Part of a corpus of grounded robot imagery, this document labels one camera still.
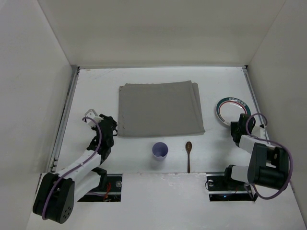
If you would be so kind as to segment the white plate green red rim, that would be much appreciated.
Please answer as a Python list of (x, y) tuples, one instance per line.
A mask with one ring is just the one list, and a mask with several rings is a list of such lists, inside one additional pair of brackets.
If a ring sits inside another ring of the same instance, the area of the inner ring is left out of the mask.
[(215, 114), (222, 125), (229, 127), (237, 122), (241, 114), (251, 115), (249, 106), (236, 97), (222, 98), (215, 107)]

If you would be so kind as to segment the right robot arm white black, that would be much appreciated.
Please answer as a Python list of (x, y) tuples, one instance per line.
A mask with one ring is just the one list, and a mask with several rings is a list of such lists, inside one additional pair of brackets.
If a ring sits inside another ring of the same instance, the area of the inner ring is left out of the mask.
[(224, 181), (282, 191), (287, 187), (293, 169), (289, 153), (279, 144), (252, 135), (255, 124), (255, 118), (248, 114), (240, 114), (237, 122), (230, 123), (234, 143), (250, 154), (250, 161), (244, 167), (229, 165), (224, 172)]

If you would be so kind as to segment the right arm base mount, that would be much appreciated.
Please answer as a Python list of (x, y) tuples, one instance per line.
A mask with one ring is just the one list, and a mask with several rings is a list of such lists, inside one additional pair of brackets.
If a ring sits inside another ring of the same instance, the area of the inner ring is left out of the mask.
[(231, 178), (234, 165), (226, 167), (224, 172), (206, 173), (205, 188), (211, 202), (251, 201), (258, 196), (249, 184)]

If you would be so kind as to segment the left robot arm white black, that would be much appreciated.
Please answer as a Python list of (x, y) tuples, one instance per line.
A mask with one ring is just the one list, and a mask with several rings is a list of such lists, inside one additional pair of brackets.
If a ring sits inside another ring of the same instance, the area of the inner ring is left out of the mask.
[(43, 176), (32, 212), (43, 220), (63, 224), (70, 217), (74, 205), (84, 196), (108, 196), (112, 188), (107, 171), (100, 166), (108, 158), (117, 135), (117, 122), (111, 116), (98, 115), (90, 110), (83, 121), (88, 124), (95, 137), (82, 156), (57, 173)]

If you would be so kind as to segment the grey cloth placemat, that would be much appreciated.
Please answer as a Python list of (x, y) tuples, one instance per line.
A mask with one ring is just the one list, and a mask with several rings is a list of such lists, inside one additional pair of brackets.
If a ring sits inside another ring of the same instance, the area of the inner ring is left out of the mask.
[(199, 87), (192, 81), (119, 88), (118, 135), (151, 138), (205, 133)]

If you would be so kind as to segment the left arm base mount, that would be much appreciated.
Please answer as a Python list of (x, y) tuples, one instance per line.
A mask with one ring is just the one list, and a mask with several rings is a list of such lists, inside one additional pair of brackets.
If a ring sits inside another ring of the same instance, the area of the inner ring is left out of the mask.
[(100, 176), (99, 184), (79, 198), (78, 202), (120, 202), (123, 174), (108, 174), (99, 167), (92, 172)]

